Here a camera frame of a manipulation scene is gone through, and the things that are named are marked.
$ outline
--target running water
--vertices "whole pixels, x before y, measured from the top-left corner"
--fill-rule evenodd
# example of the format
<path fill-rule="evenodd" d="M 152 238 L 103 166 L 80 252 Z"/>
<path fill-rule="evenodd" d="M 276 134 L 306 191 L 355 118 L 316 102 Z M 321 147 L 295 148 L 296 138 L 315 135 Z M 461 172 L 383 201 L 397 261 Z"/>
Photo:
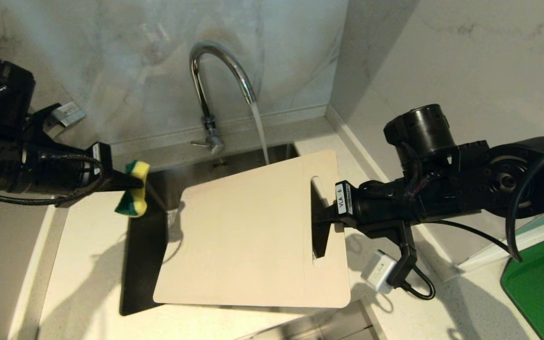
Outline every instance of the running water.
<path fill-rule="evenodd" d="M 262 142 L 263 157 L 266 159 L 266 165 L 268 165 L 270 164 L 270 160 L 268 159 L 268 147 L 266 145 L 266 136 L 264 136 L 264 127 L 262 126 L 262 119 L 259 117 L 257 103 L 251 103 L 251 112 L 253 113 L 253 118 L 255 118 L 257 131 L 259 132 L 259 140 Z"/>

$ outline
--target faucet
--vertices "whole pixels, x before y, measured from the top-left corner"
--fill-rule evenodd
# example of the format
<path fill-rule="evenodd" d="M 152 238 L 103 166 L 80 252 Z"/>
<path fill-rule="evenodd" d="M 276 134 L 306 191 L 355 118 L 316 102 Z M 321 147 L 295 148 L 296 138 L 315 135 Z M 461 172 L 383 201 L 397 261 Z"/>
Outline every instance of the faucet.
<path fill-rule="evenodd" d="M 211 149 L 212 155 L 216 155 L 224 150 L 225 145 L 215 125 L 215 116 L 209 112 L 209 104 L 207 103 L 207 97 L 205 97 L 203 85 L 201 84 L 199 59 L 206 53 L 213 54 L 222 60 L 222 62 L 224 62 L 231 70 L 239 83 L 242 95 L 249 105 L 255 103 L 255 93 L 253 92 L 253 87 L 251 86 L 251 82 L 249 82 L 247 74 L 231 52 L 213 41 L 200 41 L 195 43 L 190 51 L 190 71 L 192 71 L 192 80 L 195 83 L 196 94 L 198 95 L 198 100 L 203 109 L 203 125 L 207 138 L 205 139 L 205 142 L 192 142 L 192 145 L 206 146 Z"/>

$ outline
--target marble wall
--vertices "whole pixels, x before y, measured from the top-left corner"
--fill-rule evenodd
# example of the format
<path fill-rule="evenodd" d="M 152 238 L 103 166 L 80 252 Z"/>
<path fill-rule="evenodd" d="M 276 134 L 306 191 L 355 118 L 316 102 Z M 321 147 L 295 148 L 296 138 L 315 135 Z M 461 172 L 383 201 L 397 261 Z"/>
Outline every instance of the marble wall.
<path fill-rule="evenodd" d="M 347 0 L 0 0 L 0 57 L 37 77 L 36 103 L 72 99 L 86 146 L 200 127 L 188 53 L 201 39 L 238 57 L 263 114 L 328 103 Z M 250 116 L 231 73 L 203 62 L 214 114 Z"/>
<path fill-rule="evenodd" d="M 439 103 L 458 144 L 544 136 L 544 1 L 350 0 L 331 105 L 389 178 L 392 118 Z M 496 237 L 503 219 L 460 218 Z M 430 226 L 456 263 L 487 242 Z"/>

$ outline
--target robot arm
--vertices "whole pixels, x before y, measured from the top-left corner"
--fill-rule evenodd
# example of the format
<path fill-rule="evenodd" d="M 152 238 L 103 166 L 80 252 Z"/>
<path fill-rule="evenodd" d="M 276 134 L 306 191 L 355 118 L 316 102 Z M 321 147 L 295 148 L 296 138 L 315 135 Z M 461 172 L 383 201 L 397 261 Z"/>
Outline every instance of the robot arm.
<path fill-rule="evenodd" d="M 62 197 L 28 200 L 0 195 L 0 201 L 68 205 L 93 191 L 142 187 L 141 180 L 113 170 L 109 145 L 98 142 L 82 150 L 51 140 L 43 122 L 60 105 L 28 115 L 34 86 L 29 71 L 0 60 L 0 191 Z"/>
<path fill-rule="evenodd" d="M 508 250 L 521 260 L 514 218 L 544 213 L 544 137 L 494 148 L 484 140 L 455 145 L 437 104 L 395 118 L 384 133 L 397 149 L 404 177 L 358 187 L 337 183 L 337 200 L 314 218 L 315 224 L 341 221 L 370 238 L 387 237 L 398 245 L 401 258 L 386 280 L 394 288 L 403 288 L 408 273 L 416 270 L 411 226 L 482 209 L 507 218 Z"/>

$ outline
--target stainless steel sink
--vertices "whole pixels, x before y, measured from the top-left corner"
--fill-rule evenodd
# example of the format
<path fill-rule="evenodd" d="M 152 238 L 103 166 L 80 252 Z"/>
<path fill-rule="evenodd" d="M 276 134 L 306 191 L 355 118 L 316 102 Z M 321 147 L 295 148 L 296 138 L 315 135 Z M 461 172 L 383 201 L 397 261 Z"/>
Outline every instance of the stainless steel sink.
<path fill-rule="evenodd" d="M 298 153 L 293 144 L 282 144 L 268 148 L 268 156 L 270 163 L 276 163 L 297 157 Z M 174 230 L 173 215 L 179 207 L 184 189 L 264 165 L 264 155 L 258 149 L 148 175 L 148 209 L 144 216 L 130 220 L 127 231 L 121 280 L 121 315 L 160 305 L 153 301 L 153 293 L 168 241 L 181 246 L 181 231 Z"/>

